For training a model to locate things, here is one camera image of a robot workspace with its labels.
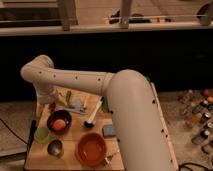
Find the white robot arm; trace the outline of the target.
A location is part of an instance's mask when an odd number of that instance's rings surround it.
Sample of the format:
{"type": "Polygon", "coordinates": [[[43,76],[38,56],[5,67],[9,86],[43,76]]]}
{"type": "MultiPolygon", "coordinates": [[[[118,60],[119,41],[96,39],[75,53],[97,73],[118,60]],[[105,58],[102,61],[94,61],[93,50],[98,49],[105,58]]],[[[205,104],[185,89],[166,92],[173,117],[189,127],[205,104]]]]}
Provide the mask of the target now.
{"type": "Polygon", "coordinates": [[[51,58],[40,55],[25,64],[20,74],[33,84],[41,104],[57,99],[58,86],[105,97],[127,171],[177,171],[157,97],[141,73],[60,70],[51,58]]]}

